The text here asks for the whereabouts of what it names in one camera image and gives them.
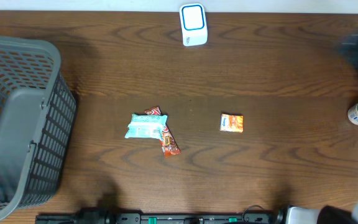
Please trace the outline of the red chocolate bar wrapper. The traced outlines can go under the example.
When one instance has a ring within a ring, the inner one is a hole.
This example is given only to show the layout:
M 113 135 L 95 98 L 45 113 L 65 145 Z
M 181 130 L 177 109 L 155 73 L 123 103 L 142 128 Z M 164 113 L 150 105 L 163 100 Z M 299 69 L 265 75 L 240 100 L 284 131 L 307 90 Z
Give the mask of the red chocolate bar wrapper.
M 145 114 L 162 115 L 162 112 L 158 106 L 155 106 L 145 110 Z M 163 126 L 162 140 L 160 140 L 160 143 L 162 145 L 162 151 L 165 157 L 175 156 L 181 153 L 177 142 L 175 141 L 169 127 L 166 124 Z

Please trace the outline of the mint green snack packet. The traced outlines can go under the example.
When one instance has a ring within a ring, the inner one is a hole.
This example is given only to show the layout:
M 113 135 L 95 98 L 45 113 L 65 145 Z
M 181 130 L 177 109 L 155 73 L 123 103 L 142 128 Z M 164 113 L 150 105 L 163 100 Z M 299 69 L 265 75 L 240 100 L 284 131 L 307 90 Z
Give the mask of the mint green snack packet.
M 163 140 L 167 115 L 133 114 L 125 138 L 153 138 Z

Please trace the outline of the orange tissue packet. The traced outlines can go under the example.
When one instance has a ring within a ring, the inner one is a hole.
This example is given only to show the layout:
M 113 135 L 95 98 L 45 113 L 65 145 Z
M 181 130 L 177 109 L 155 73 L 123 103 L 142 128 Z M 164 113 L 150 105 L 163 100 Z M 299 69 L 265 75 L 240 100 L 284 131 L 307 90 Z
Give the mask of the orange tissue packet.
M 244 130 L 243 115 L 222 114 L 219 130 L 231 133 L 242 133 Z

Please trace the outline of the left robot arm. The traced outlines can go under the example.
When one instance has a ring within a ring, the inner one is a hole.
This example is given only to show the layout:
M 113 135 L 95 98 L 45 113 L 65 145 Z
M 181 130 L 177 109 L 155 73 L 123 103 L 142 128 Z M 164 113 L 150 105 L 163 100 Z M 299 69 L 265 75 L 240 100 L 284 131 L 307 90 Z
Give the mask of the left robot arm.
M 108 224 L 116 223 L 116 206 L 85 207 L 74 213 L 40 213 L 35 224 Z

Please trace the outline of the white barcode scanner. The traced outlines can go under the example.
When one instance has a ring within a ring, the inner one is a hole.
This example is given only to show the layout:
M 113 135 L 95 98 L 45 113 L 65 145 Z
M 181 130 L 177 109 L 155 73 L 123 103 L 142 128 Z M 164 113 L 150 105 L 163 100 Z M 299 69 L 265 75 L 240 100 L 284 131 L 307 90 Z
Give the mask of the white barcode scanner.
M 200 3 L 185 4 L 179 10 L 183 45 L 204 45 L 208 40 L 205 9 Z

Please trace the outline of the grey plastic shopping basket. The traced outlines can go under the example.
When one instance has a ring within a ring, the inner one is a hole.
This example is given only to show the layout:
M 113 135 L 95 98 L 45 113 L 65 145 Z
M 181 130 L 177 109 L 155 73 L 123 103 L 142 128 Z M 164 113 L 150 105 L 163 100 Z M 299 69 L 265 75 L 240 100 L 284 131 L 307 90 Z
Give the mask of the grey plastic shopping basket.
M 58 49 L 0 36 L 0 221 L 57 192 L 76 115 Z

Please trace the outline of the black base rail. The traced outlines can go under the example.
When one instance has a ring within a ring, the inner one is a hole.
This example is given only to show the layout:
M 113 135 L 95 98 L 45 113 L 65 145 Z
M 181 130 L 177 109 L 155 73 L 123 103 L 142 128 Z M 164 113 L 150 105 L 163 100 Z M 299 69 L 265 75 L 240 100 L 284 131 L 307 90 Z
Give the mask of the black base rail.
M 277 222 L 273 215 L 268 213 L 246 213 L 245 215 L 142 215 L 139 213 L 121 213 L 117 214 L 116 218 L 116 223 L 108 224 L 274 224 Z

